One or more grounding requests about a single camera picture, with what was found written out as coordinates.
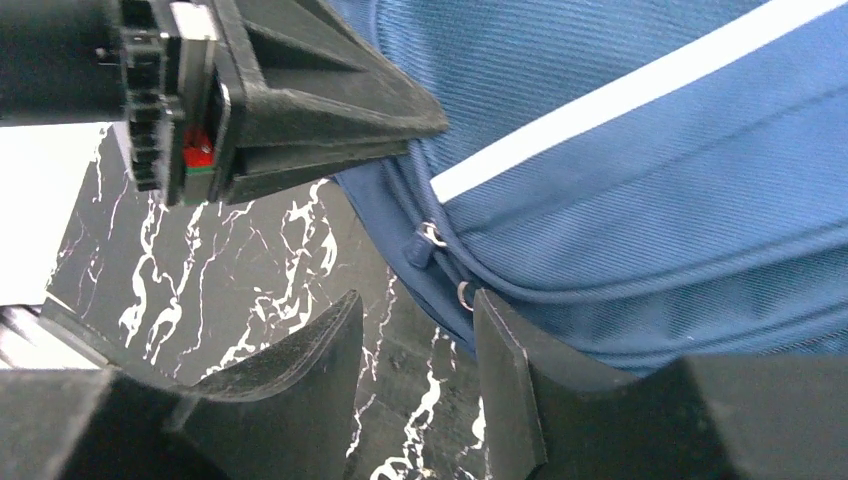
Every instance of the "blue fabric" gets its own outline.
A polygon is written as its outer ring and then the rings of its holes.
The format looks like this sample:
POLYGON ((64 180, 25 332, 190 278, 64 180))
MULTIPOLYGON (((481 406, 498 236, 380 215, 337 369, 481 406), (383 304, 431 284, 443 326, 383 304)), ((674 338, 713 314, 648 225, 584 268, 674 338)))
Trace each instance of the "blue fabric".
POLYGON ((639 374, 684 352, 848 352, 848 8, 442 206, 434 175, 765 2, 331 3, 451 121, 338 181, 460 345, 471 281, 639 374), (411 263, 424 220, 448 252, 411 263))

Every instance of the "red tab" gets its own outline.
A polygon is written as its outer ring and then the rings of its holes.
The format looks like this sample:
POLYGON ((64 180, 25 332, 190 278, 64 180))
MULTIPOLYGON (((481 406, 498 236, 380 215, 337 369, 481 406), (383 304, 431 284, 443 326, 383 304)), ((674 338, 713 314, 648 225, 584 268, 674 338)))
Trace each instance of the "red tab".
POLYGON ((215 164, 215 150, 203 130, 186 133, 183 158, 187 168, 209 168, 215 164))

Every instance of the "zipper pull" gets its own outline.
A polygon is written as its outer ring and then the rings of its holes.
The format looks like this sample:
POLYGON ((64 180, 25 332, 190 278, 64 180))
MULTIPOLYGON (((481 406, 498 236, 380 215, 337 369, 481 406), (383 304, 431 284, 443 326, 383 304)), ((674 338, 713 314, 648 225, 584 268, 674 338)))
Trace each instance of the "zipper pull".
POLYGON ((418 226, 415 234, 403 248, 403 254, 412 266, 416 268, 427 268, 436 248, 445 248, 445 243, 439 236, 439 230, 431 222, 424 222, 418 226))

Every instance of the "black cylinder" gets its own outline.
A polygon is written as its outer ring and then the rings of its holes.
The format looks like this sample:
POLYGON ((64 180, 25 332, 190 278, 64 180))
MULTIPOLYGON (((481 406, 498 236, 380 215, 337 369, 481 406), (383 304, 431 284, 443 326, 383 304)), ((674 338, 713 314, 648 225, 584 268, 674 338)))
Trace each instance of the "black cylinder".
POLYGON ((0 0, 0 126, 116 120, 114 0, 0 0))

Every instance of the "zipper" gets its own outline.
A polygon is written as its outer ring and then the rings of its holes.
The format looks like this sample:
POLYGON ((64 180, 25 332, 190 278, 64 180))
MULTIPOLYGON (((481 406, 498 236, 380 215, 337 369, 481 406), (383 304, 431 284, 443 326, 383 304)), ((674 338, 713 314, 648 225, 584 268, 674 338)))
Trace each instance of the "zipper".
POLYGON ((422 222, 404 245, 403 254, 412 266, 425 269, 436 250, 447 246, 433 222, 422 222))
POLYGON ((462 308, 468 310, 469 312, 474 311, 474 291, 470 291, 471 302, 468 301, 468 296, 466 294, 466 290, 471 285, 471 282, 462 281, 459 282, 459 285, 456 286, 456 298, 459 299, 459 304, 462 305, 462 308))

